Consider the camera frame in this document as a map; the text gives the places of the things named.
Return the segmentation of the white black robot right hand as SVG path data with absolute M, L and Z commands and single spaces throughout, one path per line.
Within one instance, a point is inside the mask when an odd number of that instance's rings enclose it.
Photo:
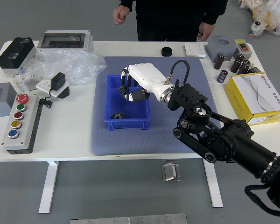
M 146 100 L 153 93 L 159 102 L 167 104 L 174 89 L 171 78 L 172 74 L 164 77 L 151 63 L 129 65 L 121 73 L 119 92 L 130 102 Z

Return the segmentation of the person's left hand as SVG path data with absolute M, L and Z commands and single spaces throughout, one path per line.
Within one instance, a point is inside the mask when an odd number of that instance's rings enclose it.
M 214 24 L 207 24 L 204 22 L 201 22 L 199 25 L 199 32 L 197 35 L 197 39 L 200 41 L 206 41 L 212 34 L 214 30 L 215 25 Z

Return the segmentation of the person's right hand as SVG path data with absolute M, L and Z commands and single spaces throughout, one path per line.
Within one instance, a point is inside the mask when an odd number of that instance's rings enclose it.
M 123 5 L 118 6 L 113 11 L 113 19 L 116 25 L 122 25 L 126 21 L 126 17 L 130 13 L 130 9 Z

